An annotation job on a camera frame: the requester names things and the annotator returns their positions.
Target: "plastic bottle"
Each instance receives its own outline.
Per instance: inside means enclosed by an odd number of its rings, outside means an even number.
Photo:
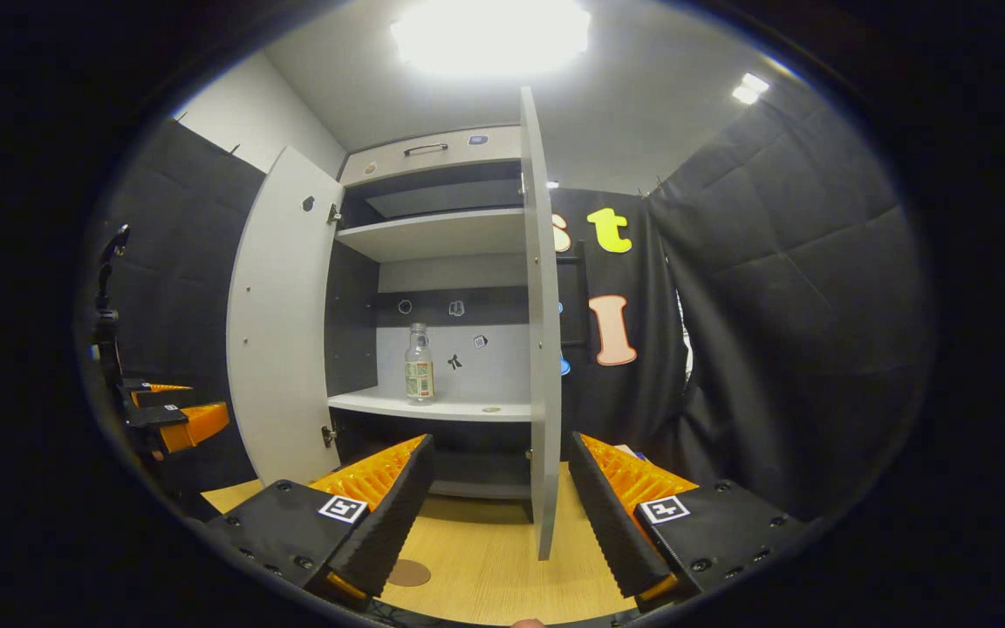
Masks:
[[[410,326],[410,347],[406,350],[406,397],[414,406],[427,406],[436,397],[429,335],[424,323]]]

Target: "wooden floor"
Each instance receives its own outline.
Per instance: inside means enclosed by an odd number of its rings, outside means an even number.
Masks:
[[[258,481],[205,492],[220,512],[261,488]],[[558,520],[550,560],[538,561],[534,526],[518,501],[430,495],[401,559],[429,568],[420,587],[387,585],[382,599],[412,612],[475,624],[546,624],[634,608],[624,600],[562,462]]]

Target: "bottle label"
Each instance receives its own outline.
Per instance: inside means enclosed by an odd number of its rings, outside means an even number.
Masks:
[[[432,362],[407,362],[406,397],[423,399],[433,393]]]

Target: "cabinet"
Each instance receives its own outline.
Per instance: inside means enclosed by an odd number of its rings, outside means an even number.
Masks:
[[[531,90],[519,96],[519,125],[360,151],[339,181],[294,149],[276,159],[228,295],[235,421],[263,484],[434,433],[433,491],[530,498],[548,558],[558,283],[541,130]],[[429,326],[431,406],[404,396],[411,322]]]

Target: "open cabinet door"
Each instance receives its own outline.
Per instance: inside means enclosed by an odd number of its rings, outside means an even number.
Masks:
[[[344,188],[289,147],[254,198],[227,306],[232,408],[254,472],[308,484],[340,464],[324,374],[328,259]]]
[[[548,560],[561,478],[561,321],[553,209],[534,94],[522,88],[522,182],[530,289],[531,493],[538,560]]]

